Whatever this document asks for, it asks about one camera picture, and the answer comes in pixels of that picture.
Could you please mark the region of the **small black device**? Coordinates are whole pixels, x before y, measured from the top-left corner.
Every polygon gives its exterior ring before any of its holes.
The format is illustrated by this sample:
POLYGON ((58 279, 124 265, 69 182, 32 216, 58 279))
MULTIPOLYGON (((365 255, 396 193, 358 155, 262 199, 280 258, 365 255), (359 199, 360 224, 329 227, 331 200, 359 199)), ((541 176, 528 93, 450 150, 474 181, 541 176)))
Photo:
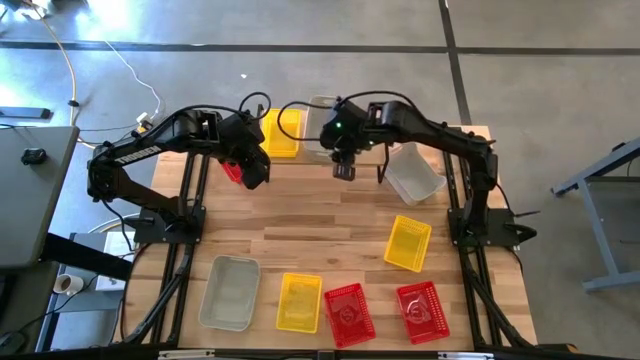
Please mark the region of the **small black device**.
POLYGON ((26 148, 20 158, 22 164, 26 166, 39 165, 47 159, 47 152, 43 148, 26 148))

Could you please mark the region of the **black table leg beam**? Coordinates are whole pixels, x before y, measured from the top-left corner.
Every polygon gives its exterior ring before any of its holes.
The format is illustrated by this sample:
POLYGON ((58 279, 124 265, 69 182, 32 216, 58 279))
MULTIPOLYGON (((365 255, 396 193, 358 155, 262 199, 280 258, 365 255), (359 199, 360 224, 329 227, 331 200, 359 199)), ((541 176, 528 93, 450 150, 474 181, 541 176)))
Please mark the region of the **black table leg beam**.
POLYGON ((46 236, 39 259, 55 261, 116 280, 127 280, 133 267, 131 262, 121 257, 98 251, 52 233, 46 236))

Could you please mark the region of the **white cup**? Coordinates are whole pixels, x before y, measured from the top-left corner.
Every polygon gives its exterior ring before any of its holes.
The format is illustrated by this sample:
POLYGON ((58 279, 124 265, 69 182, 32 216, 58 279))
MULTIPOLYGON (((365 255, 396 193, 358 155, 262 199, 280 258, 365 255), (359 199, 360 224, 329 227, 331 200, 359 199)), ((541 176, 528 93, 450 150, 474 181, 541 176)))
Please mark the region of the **white cup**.
POLYGON ((72 296, 80 292, 83 287, 84 280, 81 277, 70 274, 61 274, 54 282, 53 292, 56 294, 72 296))

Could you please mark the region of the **silver metal bracket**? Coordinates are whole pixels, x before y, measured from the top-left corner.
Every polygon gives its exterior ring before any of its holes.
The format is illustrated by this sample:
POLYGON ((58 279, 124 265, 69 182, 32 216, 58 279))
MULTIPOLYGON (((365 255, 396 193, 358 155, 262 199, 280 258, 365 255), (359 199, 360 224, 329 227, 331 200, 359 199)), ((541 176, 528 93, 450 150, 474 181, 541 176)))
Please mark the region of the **silver metal bracket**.
POLYGON ((207 349, 181 349, 160 351, 158 360, 198 360, 206 358, 214 358, 215 352, 207 349))
POLYGON ((438 352, 438 360, 495 360, 494 354, 482 352, 438 352))

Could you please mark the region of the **yellow plastic slotted basket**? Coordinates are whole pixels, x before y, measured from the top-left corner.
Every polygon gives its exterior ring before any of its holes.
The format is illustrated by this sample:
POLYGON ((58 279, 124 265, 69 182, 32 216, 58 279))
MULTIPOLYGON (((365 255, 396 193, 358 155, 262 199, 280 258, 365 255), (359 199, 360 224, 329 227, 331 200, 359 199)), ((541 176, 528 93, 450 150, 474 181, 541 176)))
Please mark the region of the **yellow plastic slotted basket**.
POLYGON ((281 129, 293 137, 300 136, 302 111, 286 109, 270 109, 262 119, 261 129, 265 141, 261 147, 271 158, 295 158, 299 150, 299 142, 287 137, 281 129))
POLYGON ((318 329, 322 278, 284 273, 276 315, 276 328, 305 334, 318 329))
POLYGON ((422 271, 432 227, 406 216, 395 217, 384 261, 412 272, 422 271))

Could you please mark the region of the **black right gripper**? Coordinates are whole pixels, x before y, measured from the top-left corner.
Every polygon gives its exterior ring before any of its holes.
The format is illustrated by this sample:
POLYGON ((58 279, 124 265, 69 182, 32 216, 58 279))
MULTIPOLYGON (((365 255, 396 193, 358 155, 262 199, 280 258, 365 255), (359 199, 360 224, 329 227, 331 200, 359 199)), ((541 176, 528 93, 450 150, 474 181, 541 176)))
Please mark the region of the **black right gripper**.
POLYGON ((353 163, 355 155, 372 148, 364 126, 368 120, 368 112, 349 100, 337 98, 332 105, 328 122, 320 133, 321 146, 331 151, 333 177, 353 181, 356 169, 352 164, 343 166, 341 163, 353 163))

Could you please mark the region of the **blue-grey metal stand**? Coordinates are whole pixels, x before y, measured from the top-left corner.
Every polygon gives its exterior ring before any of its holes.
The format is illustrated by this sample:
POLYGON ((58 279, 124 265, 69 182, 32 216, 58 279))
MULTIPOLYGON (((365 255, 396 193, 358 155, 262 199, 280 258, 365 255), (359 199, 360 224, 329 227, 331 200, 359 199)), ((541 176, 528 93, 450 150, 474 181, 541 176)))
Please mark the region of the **blue-grey metal stand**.
POLYGON ((640 176, 613 176, 612 171, 640 158, 640 137, 616 145, 612 151, 551 188, 561 197, 576 190, 583 199, 593 233, 607 274, 586 280, 587 292, 614 287, 640 285, 640 270, 627 270, 614 255, 607 232, 636 235, 633 243, 640 245, 640 176))

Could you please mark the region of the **red plastic slotted basket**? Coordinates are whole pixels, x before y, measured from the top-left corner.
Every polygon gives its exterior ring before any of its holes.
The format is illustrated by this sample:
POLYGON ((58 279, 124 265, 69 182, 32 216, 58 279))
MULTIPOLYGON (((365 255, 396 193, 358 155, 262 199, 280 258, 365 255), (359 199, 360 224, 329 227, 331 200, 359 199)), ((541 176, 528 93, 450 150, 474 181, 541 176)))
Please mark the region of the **red plastic slotted basket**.
POLYGON ((325 312, 338 349, 376 337, 373 321, 360 283, 324 293, 325 312))
POLYGON ((432 281, 396 289, 401 317, 413 345, 450 336, 449 326, 432 281))
POLYGON ((242 183, 243 170, 238 164, 225 162, 221 164, 221 167, 230 181, 236 184, 242 183))

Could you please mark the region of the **black aluminium table frame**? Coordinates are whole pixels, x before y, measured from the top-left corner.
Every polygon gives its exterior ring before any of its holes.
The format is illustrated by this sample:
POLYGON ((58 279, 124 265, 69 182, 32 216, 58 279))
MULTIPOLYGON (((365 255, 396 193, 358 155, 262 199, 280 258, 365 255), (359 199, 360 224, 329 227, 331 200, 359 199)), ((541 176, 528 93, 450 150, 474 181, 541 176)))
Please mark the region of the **black aluminium table frame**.
POLYGON ((447 212, 469 192, 456 157, 424 147, 421 155, 448 184, 424 203, 408 207, 379 183, 376 167, 363 167, 352 182, 336 180, 328 165, 275 164, 269 183, 247 190, 232 183, 216 161, 196 160, 205 169, 204 233, 194 251, 189 281, 169 302, 158 340, 116 344, 102 360, 158 360, 160 351, 207 349, 213 360, 316 360, 334 350, 336 360, 437 360, 438 352, 482 352, 495 360, 567 360, 568 352, 492 342, 491 320, 478 300, 466 296, 460 255, 450 239, 447 212), (384 261, 397 215, 432 227, 422 271, 384 261), (249 257, 261 268, 250 326, 242 332, 207 328, 199 309, 210 267, 218 255, 249 257), (376 337, 337 349, 326 317, 315 334, 276 328, 284 273, 320 276, 325 289, 360 283, 367 296, 376 337), (450 336, 410 343, 396 300, 400 286, 432 281, 440 296, 450 336))

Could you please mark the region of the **grey plastic basket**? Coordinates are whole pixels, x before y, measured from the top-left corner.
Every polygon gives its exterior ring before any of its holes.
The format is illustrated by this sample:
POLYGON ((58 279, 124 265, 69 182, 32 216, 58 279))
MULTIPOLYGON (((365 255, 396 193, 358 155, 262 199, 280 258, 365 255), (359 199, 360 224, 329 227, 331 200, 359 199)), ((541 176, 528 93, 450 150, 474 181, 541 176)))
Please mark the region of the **grey plastic basket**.
POLYGON ((251 258, 214 258, 199 311, 199 323, 224 331, 245 331, 253 317, 261 279, 259 263, 251 258))
POLYGON ((415 143, 396 145, 384 177, 409 206, 416 206, 439 191, 447 180, 422 157, 415 143))
MULTIPOLYGON (((329 121, 331 108, 336 102, 335 96, 315 95, 310 98, 312 107, 307 108, 304 138, 318 138, 323 126, 329 121)), ((331 151, 326 150, 316 141, 303 143, 305 154, 314 161, 321 163, 331 162, 331 151)))

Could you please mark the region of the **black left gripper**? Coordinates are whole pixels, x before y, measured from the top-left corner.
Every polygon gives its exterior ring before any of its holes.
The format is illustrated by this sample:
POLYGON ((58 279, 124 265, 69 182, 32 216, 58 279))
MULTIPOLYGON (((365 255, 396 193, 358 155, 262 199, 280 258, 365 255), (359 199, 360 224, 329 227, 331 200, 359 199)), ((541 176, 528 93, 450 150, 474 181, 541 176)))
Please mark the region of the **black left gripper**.
POLYGON ((231 115, 219 122, 220 143, 226 150, 225 159, 242 165, 242 182, 249 190, 256 188, 256 161, 263 182, 270 181, 271 159, 261 148, 265 136, 258 122, 231 115))

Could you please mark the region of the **grey side table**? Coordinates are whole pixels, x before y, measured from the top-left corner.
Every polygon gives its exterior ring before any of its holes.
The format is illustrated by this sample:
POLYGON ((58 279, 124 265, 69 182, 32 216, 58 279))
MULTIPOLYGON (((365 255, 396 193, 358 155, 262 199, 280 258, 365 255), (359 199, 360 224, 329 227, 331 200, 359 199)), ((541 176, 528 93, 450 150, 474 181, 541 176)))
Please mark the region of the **grey side table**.
POLYGON ((79 129, 26 127, 0 130, 0 269, 24 268, 40 257, 79 129), (48 159, 23 165, 26 148, 48 159))

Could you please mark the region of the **white box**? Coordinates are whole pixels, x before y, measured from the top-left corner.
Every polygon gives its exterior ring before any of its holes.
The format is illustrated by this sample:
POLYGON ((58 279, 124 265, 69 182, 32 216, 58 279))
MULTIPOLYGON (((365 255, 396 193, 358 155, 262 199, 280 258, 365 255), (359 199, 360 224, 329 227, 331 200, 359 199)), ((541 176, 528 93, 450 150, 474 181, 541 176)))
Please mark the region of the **white box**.
MULTIPOLYGON (((104 251, 131 263, 135 252, 129 249, 126 239, 121 233, 107 232, 104 251)), ((125 287, 123 280, 100 275, 96 280, 96 290, 103 292, 121 291, 125 287)))

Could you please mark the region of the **black flat bar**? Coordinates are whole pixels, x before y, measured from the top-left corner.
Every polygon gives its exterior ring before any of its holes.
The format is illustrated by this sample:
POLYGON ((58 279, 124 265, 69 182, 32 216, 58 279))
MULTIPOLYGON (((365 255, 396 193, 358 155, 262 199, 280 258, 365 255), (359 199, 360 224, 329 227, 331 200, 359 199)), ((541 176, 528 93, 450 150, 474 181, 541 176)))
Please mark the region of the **black flat bar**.
POLYGON ((52 112, 47 108, 0 107, 0 117, 49 119, 52 112))

